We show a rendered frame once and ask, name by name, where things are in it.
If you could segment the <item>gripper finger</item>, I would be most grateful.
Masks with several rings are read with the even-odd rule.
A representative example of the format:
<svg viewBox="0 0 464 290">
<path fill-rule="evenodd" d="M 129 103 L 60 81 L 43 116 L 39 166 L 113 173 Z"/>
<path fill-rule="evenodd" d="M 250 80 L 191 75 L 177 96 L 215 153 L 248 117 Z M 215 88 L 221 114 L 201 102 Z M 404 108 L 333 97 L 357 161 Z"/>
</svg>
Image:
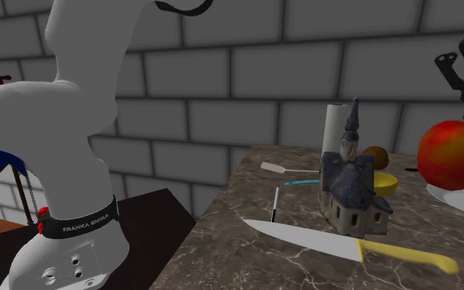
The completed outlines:
<svg viewBox="0 0 464 290">
<path fill-rule="evenodd" d="M 457 60 L 457 53 L 450 52 L 446 54 L 440 54 L 438 57 L 434 59 L 434 63 L 438 67 L 442 75 L 444 76 L 448 85 L 454 91 L 461 92 L 460 100 L 464 102 L 464 80 L 461 79 L 457 75 L 456 71 L 453 68 L 453 64 L 456 62 L 456 60 Z"/>
</svg>

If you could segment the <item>red apple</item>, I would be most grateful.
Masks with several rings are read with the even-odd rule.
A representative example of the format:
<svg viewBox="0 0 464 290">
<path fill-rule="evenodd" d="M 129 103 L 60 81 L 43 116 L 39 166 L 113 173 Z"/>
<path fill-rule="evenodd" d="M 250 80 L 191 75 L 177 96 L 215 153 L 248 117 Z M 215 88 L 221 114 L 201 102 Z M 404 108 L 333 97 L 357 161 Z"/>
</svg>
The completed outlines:
<svg viewBox="0 0 464 290">
<path fill-rule="evenodd" d="M 431 185 L 464 189 L 464 121 L 443 121 L 426 132 L 419 142 L 417 169 Z"/>
</svg>

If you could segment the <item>brown kiwi fruit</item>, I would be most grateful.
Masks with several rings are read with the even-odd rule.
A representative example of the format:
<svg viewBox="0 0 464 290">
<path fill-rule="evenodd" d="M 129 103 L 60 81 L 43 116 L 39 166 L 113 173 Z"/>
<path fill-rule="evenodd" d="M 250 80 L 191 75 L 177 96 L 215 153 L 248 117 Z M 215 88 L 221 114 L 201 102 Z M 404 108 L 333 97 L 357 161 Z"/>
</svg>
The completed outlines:
<svg viewBox="0 0 464 290">
<path fill-rule="evenodd" d="M 373 156 L 373 168 L 375 170 L 384 170 L 388 167 L 389 156 L 387 151 L 383 147 L 372 146 L 367 147 L 363 154 L 368 154 Z"/>
</svg>

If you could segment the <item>yellow bowl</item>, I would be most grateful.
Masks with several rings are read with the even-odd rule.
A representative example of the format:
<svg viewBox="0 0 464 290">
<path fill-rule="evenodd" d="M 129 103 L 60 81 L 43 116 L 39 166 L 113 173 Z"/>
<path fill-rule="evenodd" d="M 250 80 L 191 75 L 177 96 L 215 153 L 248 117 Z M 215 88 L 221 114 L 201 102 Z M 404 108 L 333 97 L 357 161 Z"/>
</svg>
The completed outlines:
<svg viewBox="0 0 464 290">
<path fill-rule="evenodd" d="M 376 196 L 387 197 L 393 194 L 398 186 L 398 179 L 386 173 L 376 172 L 373 180 Z"/>
</svg>

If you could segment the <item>white paper towel roll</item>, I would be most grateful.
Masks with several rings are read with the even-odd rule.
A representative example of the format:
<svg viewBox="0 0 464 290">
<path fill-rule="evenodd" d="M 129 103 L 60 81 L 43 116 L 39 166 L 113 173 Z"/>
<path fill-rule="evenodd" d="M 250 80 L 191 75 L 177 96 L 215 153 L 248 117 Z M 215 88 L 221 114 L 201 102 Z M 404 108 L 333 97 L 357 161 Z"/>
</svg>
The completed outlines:
<svg viewBox="0 0 464 290">
<path fill-rule="evenodd" d="M 359 100 L 351 105 L 328 105 L 322 153 L 338 152 L 345 161 L 353 161 L 359 145 Z"/>
</svg>

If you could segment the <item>grey-blue church figure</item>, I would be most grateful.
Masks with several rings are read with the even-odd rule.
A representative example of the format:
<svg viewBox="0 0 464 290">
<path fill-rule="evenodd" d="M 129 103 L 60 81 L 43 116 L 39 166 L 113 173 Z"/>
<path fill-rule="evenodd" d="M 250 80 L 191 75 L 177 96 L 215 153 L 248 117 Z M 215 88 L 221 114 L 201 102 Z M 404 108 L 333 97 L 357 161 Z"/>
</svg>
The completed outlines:
<svg viewBox="0 0 464 290">
<path fill-rule="evenodd" d="M 385 235 L 393 210 L 374 190 L 374 160 L 358 154 L 359 99 L 355 97 L 338 152 L 321 155 L 320 207 L 325 220 L 341 235 Z"/>
</svg>

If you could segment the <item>white spatula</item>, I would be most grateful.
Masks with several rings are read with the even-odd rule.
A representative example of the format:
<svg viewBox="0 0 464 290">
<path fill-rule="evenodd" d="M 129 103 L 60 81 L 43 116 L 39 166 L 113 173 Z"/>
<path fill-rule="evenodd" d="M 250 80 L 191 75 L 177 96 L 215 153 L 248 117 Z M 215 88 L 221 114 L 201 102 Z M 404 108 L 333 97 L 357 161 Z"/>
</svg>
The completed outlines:
<svg viewBox="0 0 464 290">
<path fill-rule="evenodd" d="M 273 172 L 277 172 L 277 173 L 284 173 L 286 171 L 290 171 L 290 172 L 307 172 L 307 173 L 321 173 L 321 171 L 317 170 L 317 171 L 314 171 L 314 170 L 295 170 L 295 169 L 287 169 L 283 166 L 280 166 L 280 165 L 276 165 L 276 164 L 273 164 L 273 163 L 268 163 L 268 162 L 262 162 L 261 165 L 260 165 L 260 168 L 261 169 L 264 169 L 264 170 L 267 170 L 267 171 L 273 171 Z"/>
</svg>

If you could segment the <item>black and white pen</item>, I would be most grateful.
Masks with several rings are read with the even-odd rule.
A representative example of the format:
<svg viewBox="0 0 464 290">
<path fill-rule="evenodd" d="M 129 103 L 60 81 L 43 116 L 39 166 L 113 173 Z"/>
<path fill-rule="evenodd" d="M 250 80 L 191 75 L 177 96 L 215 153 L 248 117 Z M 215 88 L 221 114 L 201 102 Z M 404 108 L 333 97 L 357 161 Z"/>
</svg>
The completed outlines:
<svg viewBox="0 0 464 290">
<path fill-rule="evenodd" d="M 275 222 L 276 219 L 276 213 L 277 213 L 277 208 L 278 208 L 278 202 L 279 202 L 279 194 L 280 194 L 280 186 L 277 185 L 275 188 L 275 193 L 274 193 L 274 202 L 273 202 L 273 207 L 272 207 L 272 213 L 271 213 L 271 222 Z"/>
</svg>

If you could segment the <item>dark robot stand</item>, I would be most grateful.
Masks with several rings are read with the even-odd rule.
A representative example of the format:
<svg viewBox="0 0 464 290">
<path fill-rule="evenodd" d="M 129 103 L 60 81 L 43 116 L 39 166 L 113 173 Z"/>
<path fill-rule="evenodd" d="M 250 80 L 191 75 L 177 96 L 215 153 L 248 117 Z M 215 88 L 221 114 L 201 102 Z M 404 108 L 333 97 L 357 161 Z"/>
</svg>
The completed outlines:
<svg viewBox="0 0 464 290">
<path fill-rule="evenodd" d="M 149 290 L 196 221 L 168 189 L 118 202 L 129 255 L 99 290 Z M 0 233 L 0 284 L 35 226 Z"/>
</svg>

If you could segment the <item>yellow-handled kitchen knife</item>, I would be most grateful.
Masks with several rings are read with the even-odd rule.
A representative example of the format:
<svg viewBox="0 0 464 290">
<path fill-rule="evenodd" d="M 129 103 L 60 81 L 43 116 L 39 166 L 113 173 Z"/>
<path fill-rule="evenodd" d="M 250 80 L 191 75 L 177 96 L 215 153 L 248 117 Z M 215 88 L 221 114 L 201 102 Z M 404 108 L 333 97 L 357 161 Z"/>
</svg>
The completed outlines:
<svg viewBox="0 0 464 290">
<path fill-rule="evenodd" d="M 329 232 L 296 227 L 277 222 L 244 219 L 244 223 L 268 236 L 328 255 L 363 263 L 363 252 L 369 250 L 407 262 L 429 264 L 446 274 L 458 274 L 458 263 L 445 255 L 392 246 L 375 241 L 342 236 Z"/>
</svg>

